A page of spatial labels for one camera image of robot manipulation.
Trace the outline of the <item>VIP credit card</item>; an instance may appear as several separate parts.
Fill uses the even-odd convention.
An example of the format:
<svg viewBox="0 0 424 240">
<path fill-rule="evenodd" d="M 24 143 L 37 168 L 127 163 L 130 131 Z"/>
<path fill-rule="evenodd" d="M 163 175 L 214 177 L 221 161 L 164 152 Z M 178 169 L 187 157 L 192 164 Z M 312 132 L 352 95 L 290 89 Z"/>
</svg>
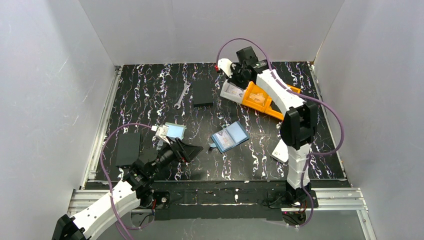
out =
<svg viewBox="0 0 424 240">
<path fill-rule="evenodd" d="M 226 132 L 218 133 L 216 135 L 216 138 L 223 150 L 229 149 L 235 144 L 235 141 L 233 140 L 233 138 Z"/>
</svg>

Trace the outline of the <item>blue leather card holder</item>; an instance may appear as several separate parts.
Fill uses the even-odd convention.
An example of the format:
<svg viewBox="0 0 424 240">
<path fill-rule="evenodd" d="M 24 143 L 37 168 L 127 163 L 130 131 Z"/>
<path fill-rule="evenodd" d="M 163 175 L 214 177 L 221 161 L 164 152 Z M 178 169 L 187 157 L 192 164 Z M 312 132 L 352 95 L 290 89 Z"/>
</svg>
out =
<svg viewBox="0 0 424 240">
<path fill-rule="evenodd" d="M 212 143 L 209 146 L 213 149 L 218 149 L 223 154 L 244 143 L 249 138 L 250 136 L 246 129 L 239 121 L 236 121 L 212 134 L 210 136 Z"/>
</svg>

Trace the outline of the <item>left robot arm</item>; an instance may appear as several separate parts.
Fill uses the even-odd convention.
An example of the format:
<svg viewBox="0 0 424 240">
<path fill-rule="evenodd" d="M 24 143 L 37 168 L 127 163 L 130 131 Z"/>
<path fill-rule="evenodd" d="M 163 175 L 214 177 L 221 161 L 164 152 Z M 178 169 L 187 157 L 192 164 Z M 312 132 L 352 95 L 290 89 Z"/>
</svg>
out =
<svg viewBox="0 0 424 240">
<path fill-rule="evenodd" d="M 82 211 L 61 216 L 55 225 L 54 240 L 96 240 L 121 216 L 140 206 L 152 194 L 152 184 L 158 173 L 174 161 L 189 163 L 203 150 L 202 146 L 184 143 L 176 138 L 165 144 L 155 160 L 137 159 L 129 172 L 109 192 Z"/>
</svg>

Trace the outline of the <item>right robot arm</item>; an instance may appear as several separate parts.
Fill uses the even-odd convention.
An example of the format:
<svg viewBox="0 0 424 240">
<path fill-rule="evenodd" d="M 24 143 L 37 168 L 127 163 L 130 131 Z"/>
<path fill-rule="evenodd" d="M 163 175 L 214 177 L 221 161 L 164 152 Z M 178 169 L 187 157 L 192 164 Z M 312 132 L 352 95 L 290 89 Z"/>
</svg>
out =
<svg viewBox="0 0 424 240">
<path fill-rule="evenodd" d="M 307 158 L 317 132 L 318 106 L 292 91 L 267 60 L 258 59 L 252 47 L 243 48 L 236 54 L 238 62 L 221 58 L 217 61 L 217 68 L 225 73 L 230 83 L 241 89 L 254 83 L 284 115 L 280 136 L 288 151 L 286 181 L 293 190 L 305 188 L 310 182 Z"/>
</svg>

